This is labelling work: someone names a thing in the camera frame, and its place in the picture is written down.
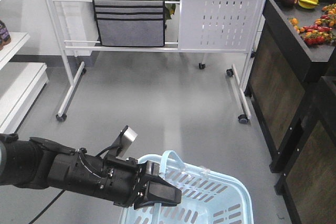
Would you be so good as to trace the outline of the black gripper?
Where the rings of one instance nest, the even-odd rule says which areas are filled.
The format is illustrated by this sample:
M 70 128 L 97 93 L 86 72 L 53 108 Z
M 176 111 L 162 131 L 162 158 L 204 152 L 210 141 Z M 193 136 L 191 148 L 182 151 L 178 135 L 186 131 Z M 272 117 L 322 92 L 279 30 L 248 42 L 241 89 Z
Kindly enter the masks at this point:
M 97 198 L 116 206 L 133 206 L 134 210 L 161 204 L 175 207 L 182 201 L 182 191 L 159 176 L 160 165 L 139 163 L 129 157 L 104 161 L 103 177 L 97 185 Z

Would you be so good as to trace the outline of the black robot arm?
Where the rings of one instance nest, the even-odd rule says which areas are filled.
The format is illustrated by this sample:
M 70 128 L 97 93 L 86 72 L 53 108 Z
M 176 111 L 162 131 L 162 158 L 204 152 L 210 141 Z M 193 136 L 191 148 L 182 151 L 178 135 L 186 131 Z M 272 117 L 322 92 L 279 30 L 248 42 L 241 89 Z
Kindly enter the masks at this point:
M 1 134 L 1 185 L 45 189 L 55 187 L 139 209 L 161 203 L 175 207 L 182 192 L 159 176 L 159 164 L 91 156 L 39 137 L 20 141 L 17 134 Z

